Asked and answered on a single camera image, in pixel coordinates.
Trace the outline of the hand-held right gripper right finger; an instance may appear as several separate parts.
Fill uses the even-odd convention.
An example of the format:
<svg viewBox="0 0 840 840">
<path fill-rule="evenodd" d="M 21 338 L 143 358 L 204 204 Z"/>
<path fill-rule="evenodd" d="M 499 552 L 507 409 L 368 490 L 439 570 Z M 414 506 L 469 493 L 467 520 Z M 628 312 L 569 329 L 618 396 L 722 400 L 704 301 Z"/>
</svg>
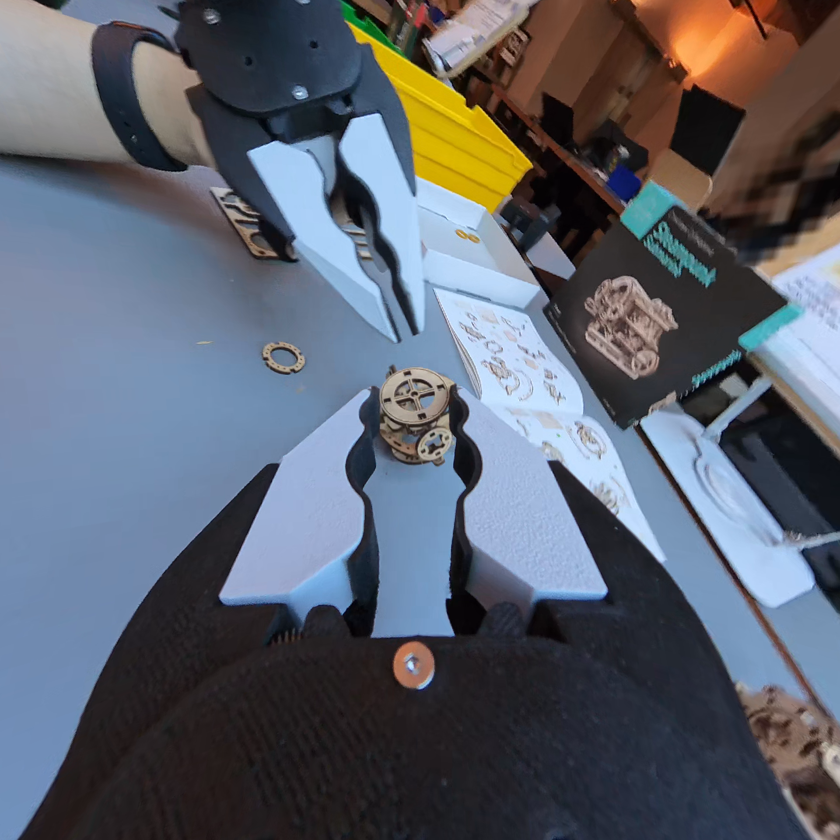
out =
<svg viewBox="0 0 840 840">
<path fill-rule="evenodd" d="M 545 601 L 600 602 L 607 586 L 550 462 L 465 388 L 450 390 L 457 498 L 448 620 L 475 634 L 513 605 L 529 623 Z"/>
</svg>

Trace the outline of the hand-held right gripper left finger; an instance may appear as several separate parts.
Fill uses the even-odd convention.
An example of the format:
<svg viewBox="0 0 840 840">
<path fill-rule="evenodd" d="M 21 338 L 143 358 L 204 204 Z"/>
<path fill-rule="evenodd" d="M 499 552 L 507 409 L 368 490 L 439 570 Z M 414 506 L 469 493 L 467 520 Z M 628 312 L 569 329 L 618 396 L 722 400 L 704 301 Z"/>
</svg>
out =
<svg viewBox="0 0 840 840">
<path fill-rule="evenodd" d="M 333 606 L 369 636 L 379 548 L 365 485 L 375 472 L 380 392 L 365 388 L 285 454 L 219 593 L 226 606 L 284 605 L 301 626 Z"/>
</svg>

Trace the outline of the slotted wooden plate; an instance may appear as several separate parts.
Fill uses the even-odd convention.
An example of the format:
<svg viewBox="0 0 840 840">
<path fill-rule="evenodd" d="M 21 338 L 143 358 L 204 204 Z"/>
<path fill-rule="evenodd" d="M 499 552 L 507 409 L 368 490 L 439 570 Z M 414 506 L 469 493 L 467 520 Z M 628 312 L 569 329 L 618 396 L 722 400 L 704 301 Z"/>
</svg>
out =
<svg viewBox="0 0 840 840">
<path fill-rule="evenodd" d="M 352 240 L 358 259 L 372 262 L 373 256 L 361 224 L 361 212 L 358 209 L 348 208 L 343 194 L 338 191 L 334 192 L 330 198 L 330 211 L 332 220 Z"/>
</svg>

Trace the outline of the small wooden model assembly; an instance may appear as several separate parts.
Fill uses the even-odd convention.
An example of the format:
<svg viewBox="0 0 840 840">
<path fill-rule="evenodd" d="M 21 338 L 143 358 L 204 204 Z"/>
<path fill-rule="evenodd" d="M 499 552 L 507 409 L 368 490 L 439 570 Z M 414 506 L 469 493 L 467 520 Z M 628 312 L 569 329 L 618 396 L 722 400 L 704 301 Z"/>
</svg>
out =
<svg viewBox="0 0 840 840">
<path fill-rule="evenodd" d="M 380 435 L 409 466 L 442 466 L 454 443 L 450 390 L 454 382 L 424 367 L 392 365 L 380 389 Z"/>
</svg>

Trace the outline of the person's left forearm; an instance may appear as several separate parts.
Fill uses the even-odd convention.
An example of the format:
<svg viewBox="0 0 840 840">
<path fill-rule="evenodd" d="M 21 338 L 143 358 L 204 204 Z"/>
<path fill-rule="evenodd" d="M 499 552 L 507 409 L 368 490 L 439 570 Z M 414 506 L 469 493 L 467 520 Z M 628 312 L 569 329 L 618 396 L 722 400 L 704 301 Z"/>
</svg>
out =
<svg viewBox="0 0 840 840">
<path fill-rule="evenodd" d="M 36 2 L 1 2 L 2 155 L 130 162 L 102 109 L 95 31 Z"/>
</svg>

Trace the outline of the laser-cut wooden parts sheet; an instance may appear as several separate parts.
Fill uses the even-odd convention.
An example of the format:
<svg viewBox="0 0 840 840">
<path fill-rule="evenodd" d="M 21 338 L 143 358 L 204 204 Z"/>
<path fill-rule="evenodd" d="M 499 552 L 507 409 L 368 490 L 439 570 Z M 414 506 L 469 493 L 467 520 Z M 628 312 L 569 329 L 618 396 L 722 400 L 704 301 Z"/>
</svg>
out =
<svg viewBox="0 0 840 840">
<path fill-rule="evenodd" d="M 247 251 L 261 261 L 298 262 L 298 254 L 292 245 L 284 245 L 283 254 L 277 253 L 261 228 L 261 216 L 227 187 L 212 186 L 209 192 L 220 212 L 226 217 L 231 228 L 244 243 Z"/>
</svg>

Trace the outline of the large wooden mechanical model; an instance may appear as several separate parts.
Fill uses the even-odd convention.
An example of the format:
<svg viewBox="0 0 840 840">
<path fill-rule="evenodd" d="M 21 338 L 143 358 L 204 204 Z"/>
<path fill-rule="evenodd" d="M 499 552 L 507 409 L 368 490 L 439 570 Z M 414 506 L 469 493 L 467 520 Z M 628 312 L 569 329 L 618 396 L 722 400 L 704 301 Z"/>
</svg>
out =
<svg viewBox="0 0 840 840">
<path fill-rule="evenodd" d="M 839 730 L 812 703 L 777 686 L 735 685 L 759 750 L 810 838 L 839 838 Z"/>
</svg>

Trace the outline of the person's left hand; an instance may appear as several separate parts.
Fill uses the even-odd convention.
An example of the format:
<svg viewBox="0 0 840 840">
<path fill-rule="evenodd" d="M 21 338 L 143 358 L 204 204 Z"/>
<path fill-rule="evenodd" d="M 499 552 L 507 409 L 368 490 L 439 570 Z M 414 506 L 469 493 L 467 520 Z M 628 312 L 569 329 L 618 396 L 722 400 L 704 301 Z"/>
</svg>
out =
<svg viewBox="0 0 840 840">
<path fill-rule="evenodd" d="M 143 116 L 167 153 L 186 165 L 216 170 L 203 125 L 186 96 L 199 84 L 195 71 L 177 54 L 146 42 L 134 47 L 132 70 Z"/>
</svg>

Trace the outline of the white cardboard tray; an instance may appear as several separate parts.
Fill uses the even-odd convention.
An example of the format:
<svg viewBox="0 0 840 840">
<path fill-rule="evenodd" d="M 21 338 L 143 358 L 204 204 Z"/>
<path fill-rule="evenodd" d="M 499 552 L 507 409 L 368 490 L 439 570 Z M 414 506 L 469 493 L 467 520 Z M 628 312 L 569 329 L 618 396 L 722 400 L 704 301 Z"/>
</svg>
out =
<svg viewBox="0 0 840 840">
<path fill-rule="evenodd" d="M 508 234 L 482 205 L 421 177 L 416 200 L 429 283 L 517 309 L 541 291 Z"/>
</svg>

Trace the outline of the green storage bin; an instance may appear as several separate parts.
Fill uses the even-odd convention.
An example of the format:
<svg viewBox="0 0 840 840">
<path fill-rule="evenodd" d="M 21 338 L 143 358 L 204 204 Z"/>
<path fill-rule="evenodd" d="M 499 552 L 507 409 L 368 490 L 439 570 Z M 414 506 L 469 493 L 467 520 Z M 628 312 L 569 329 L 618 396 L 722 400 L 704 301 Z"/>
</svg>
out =
<svg viewBox="0 0 840 840">
<path fill-rule="evenodd" d="M 371 18 L 359 13 L 350 3 L 340 1 L 344 20 L 350 25 L 364 33 L 368 38 L 383 44 L 393 51 L 399 49 L 389 40 L 385 31 Z"/>
</svg>

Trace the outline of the dark grey desk device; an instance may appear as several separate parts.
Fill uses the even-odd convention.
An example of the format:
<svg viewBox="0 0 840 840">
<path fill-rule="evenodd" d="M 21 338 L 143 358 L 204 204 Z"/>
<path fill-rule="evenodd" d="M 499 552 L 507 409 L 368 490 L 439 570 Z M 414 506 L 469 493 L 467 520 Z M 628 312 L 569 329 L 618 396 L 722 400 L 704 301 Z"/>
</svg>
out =
<svg viewBox="0 0 840 840">
<path fill-rule="evenodd" d="M 500 218 L 507 226 L 512 240 L 523 253 L 527 253 L 559 221 L 560 209 L 550 204 L 540 208 L 522 196 L 512 196 L 500 210 Z"/>
</svg>

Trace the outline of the pile of white papers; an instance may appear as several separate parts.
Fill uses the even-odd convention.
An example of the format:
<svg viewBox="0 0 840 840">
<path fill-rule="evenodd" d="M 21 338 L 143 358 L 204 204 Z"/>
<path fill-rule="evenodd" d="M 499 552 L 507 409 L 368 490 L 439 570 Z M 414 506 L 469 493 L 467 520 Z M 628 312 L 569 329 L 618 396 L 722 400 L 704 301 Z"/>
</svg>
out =
<svg viewBox="0 0 840 840">
<path fill-rule="evenodd" d="M 438 79 L 451 79 L 474 65 L 529 16 L 533 1 L 470 1 L 423 41 Z"/>
</svg>

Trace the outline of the beige chair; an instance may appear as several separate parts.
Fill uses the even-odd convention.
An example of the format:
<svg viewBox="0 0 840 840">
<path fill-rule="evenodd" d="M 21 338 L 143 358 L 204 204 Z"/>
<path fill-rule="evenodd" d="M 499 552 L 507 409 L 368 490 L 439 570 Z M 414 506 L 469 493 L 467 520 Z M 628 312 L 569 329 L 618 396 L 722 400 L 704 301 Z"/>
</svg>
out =
<svg viewBox="0 0 840 840">
<path fill-rule="evenodd" d="M 662 150 L 647 168 L 646 179 L 654 182 L 697 211 L 707 204 L 712 178 L 670 148 Z"/>
</svg>

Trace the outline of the black chair back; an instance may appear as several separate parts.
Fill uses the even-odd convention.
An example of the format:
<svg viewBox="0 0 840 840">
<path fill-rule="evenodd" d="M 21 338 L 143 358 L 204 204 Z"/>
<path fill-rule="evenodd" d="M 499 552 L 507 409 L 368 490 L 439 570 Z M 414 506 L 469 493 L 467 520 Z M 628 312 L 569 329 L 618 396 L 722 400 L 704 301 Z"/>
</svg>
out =
<svg viewBox="0 0 840 840">
<path fill-rule="evenodd" d="M 697 85 L 684 89 L 668 147 L 698 170 L 714 176 L 745 115 L 744 108 Z"/>
</svg>

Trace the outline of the open white manual book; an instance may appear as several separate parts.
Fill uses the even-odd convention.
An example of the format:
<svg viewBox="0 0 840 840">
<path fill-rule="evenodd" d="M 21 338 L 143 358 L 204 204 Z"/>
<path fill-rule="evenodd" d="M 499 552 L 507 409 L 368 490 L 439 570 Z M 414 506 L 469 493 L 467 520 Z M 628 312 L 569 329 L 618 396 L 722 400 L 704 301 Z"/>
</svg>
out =
<svg viewBox="0 0 840 840">
<path fill-rule="evenodd" d="M 839 245 L 772 279 L 800 316 L 759 347 L 756 359 L 838 434 Z"/>
</svg>

